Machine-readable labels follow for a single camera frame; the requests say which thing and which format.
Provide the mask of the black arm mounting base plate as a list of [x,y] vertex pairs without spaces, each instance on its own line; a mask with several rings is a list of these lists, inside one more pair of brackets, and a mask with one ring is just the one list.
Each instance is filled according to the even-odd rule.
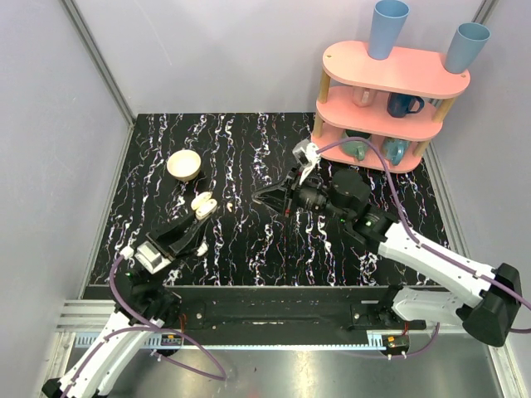
[[214,325],[328,324],[353,330],[423,330],[422,320],[404,321],[391,310],[388,287],[177,286],[187,327]]

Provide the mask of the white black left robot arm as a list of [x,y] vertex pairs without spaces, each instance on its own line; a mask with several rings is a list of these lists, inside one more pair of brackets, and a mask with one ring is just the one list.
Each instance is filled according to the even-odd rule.
[[126,246],[110,271],[114,310],[84,356],[62,377],[47,380],[46,397],[106,397],[136,352],[156,332],[171,333],[183,317],[182,297],[164,285],[171,268],[205,253],[208,218],[192,212]]

